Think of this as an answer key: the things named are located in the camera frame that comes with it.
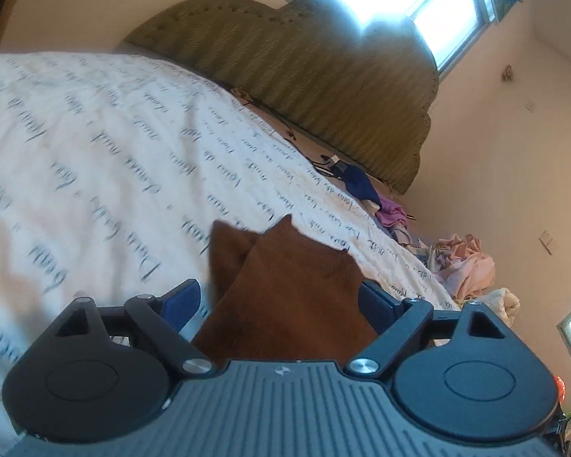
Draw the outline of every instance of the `blue fabric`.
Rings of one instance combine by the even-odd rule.
[[[178,294],[165,301],[161,317],[174,330],[180,331],[195,316],[200,305],[201,287],[199,287],[199,282],[194,280]]]
[[[339,161],[332,167],[331,171],[335,175],[340,176],[342,181],[345,183],[347,191],[353,197],[360,201],[367,199],[378,204],[379,207],[381,206],[381,200],[379,200],[379,195],[377,194],[376,189],[370,183],[368,175],[366,175],[359,166],[349,165],[344,161]]]

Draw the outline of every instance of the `gray ribbed plate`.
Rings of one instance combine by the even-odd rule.
[[[502,447],[439,440],[403,418],[382,386],[334,363],[233,361],[186,381],[152,423],[90,445],[26,437],[8,457],[553,457],[540,439]]]

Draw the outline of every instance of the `metal screw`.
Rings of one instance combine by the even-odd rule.
[[[213,365],[207,359],[188,359],[182,364],[182,369],[191,375],[204,375],[211,371]]]
[[[379,370],[379,363],[372,359],[357,358],[349,363],[349,369],[360,375],[371,375]]]

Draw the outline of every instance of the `round black disc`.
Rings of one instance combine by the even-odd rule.
[[[556,404],[552,375],[518,338],[463,336],[419,352],[402,363],[393,388],[422,426],[479,443],[539,431]]]
[[[146,352],[83,335],[58,338],[52,347],[22,359],[3,387],[7,412],[30,434],[104,441],[146,424],[166,399],[167,372]]]

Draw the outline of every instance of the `green upholstered headboard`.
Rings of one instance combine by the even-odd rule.
[[[438,73],[408,18],[362,29],[338,0],[279,10],[252,0],[187,0],[125,42],[243,89],[399,192],[415,178]]]

